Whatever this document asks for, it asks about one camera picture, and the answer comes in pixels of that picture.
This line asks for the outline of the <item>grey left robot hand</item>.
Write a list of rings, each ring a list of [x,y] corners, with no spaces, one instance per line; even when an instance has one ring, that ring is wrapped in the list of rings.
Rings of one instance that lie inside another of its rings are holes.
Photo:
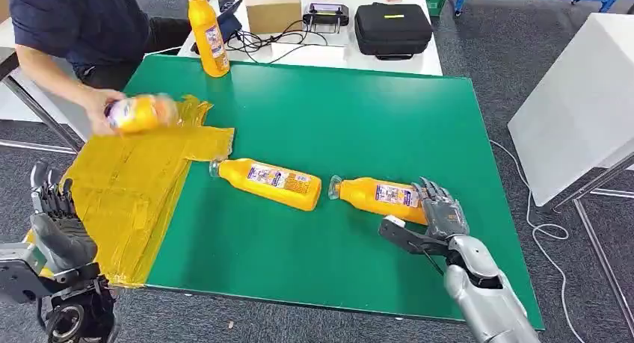
[[[72,179],[63,179],[60,170],[45,161],[31,169],[31,230],[54,274],[92,264],[98,252],[76,211],[72,185]]]

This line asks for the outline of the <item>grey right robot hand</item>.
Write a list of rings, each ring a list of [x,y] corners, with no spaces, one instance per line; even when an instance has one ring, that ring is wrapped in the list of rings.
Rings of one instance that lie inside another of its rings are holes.
[[[448,190],[425,177],[412,183],[421,199],[428,229],[426,235],[446,241],[453,235],[468,235],[470,227],[458,200]]]

